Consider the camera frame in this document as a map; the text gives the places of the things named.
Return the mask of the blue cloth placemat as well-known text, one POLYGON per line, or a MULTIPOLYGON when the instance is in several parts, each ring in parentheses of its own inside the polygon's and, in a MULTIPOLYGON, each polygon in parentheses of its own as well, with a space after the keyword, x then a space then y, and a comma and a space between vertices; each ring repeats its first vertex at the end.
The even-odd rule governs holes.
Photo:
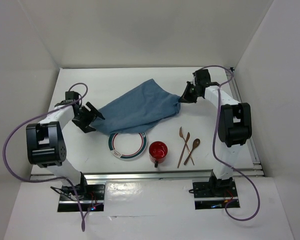
POLYGON ((100 108, 104 119, 96 118, 90 126, 108 136, 145 133, 161 120, 178 115, 179 98, 149 79, 100 108))

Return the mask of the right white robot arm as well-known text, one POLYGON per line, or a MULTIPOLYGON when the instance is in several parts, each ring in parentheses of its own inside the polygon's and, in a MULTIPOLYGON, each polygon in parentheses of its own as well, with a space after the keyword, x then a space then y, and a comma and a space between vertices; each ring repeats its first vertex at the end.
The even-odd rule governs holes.
POLYGON ((193 80, 179 98, 180 103, 196 103, 199 97, 217 108, 217 119, 212 140, 212 154, 216 163, 206 187, 213 197, 221 197, 233 186, 234 166, 239 152, 252 136, 251 107, 241 103, 212 82, 208 69, 192 73, 193 80))

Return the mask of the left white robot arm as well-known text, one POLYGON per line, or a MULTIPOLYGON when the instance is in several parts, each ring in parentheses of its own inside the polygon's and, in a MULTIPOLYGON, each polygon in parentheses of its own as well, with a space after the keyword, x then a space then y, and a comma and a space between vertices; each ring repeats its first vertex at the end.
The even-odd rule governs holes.
POLYGON ((97 118, 105 119, 90 102, 82 106, 80 97, 76 91, 67 91, 65 99, 55 105, 52 113, 40 122, 26 126, 29 163, 52 173, 62 182, 64 193, 71 194, 78 200, 87 197, 89 187, 84 174, 67 160, 62 130, 72 122, 85 134, 95 132, 91 123, 97 118))

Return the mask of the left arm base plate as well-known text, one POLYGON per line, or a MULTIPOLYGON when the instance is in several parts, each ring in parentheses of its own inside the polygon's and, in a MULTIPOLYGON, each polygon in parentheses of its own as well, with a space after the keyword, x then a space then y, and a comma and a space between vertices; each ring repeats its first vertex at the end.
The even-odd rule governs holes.
MULTIPOLYGON (((50 189, 59 195, 58 213, 74 213, 80 211, 77 198, 73 193, 70 193, 65 186, 60 188, 51 186, 50 189)), ((78 193, 80 205, 84 213, 87 210, 90 212, 104 211, 105 189, 105 183, 88 184, 85 193, 78 193)))

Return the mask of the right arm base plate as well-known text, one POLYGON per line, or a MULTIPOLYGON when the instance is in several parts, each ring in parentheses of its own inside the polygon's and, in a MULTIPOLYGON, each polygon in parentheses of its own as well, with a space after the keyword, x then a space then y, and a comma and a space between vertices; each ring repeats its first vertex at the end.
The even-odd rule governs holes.
POLYGON ((229 186, 212 189, 208 181, 194 181, 192 189, 188 190, 194 197, 196 210, 240 208, 239 195, 236 183, 232 181, 229 186))

